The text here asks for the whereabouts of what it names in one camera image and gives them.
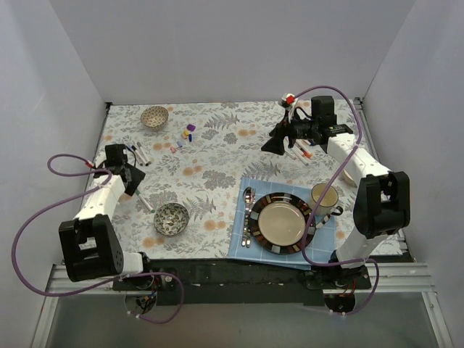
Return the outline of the green white marker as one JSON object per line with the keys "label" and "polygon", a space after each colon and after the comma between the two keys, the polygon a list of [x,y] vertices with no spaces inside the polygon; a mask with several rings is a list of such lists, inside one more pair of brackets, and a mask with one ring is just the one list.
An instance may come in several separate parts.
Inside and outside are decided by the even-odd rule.
{"label": "green white marker", "polygon": [[149,203],[149,201],[144,197],[144,195],[139,190],[136,190],[136,195],[137,195],[138,199],[148,209],[148,211],[150,211],[151,213],[155,212],[155,209],[153,208],[153,206]]}

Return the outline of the red gel pen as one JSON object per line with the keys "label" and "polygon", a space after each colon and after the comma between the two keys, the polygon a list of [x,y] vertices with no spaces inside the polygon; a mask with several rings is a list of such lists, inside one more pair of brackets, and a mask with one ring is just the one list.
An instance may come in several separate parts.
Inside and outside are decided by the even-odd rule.
{"label": "red gel pen", "polygon": [[312,158],[312,153],[307,151],[303,146],[301,146],[300,144],[296,144],[296,147],[299,148],[299,150],[303,153],[303,155],[308,158],[308,159],[311,159]]}

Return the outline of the pink capped white marker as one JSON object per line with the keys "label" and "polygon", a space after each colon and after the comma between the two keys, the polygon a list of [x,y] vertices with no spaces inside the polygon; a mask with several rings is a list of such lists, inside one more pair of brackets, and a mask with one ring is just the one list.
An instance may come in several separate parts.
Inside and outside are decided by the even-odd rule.
{"label": "pink capped white marker", "polygon": [[296,149],[296,147],[289,148],[289,151],[292,152],[300,161],[304,161],[303,156],[299,153],[299,151]]}

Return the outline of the peach capped white marker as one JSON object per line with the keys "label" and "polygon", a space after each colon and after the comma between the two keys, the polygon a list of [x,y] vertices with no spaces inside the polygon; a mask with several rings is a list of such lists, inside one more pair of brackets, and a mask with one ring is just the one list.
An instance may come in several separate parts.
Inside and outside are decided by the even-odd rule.
{"label": "peach capped white marker", "polygon": [[290,148],[290,150],[293,152],[293,154],[305,165],[308,166],[309,162],[307,161],[306,157],[303,155],[303,153],[296,147]]}

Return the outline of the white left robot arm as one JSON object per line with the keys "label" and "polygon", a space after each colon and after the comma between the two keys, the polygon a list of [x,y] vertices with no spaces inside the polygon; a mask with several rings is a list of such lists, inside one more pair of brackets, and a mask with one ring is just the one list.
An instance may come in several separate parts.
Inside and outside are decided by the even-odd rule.
{"label": "white left robot arm", "polygon": [[126,146],[105,147],[103,168],[110,174],[94,176],[95,191],[73,220],[59,226],[68,277],[73,282],[106,276],[127,276],[140,290],[154,282],[154,272],[144,265],[140,252],[124,252],[112,225],[112,217],[120,197],[133,196],[145,173],[130,164]]}

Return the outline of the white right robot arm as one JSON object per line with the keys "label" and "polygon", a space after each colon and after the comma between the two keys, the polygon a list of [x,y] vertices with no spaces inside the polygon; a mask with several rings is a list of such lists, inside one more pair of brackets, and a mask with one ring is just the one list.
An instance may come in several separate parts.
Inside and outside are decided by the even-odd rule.
{"label": "white right robot arm", "polygon": [[298,140],[309,141],[333,157],[340,164],[337,171],[347,171],[357,187],[352,232],[329,262],[310,263],[319,281],[344,288],[361,276],[371,252],[387,236],[409,224],[410,179],[402,171],[383,166],[360,147],[362,132],[338,122],[332,96],[313,97],[311,113],[304,118],[297,113],[295,95],[283,95],[279,105],[285,110],[283,118],[261,150],[282,155]]}

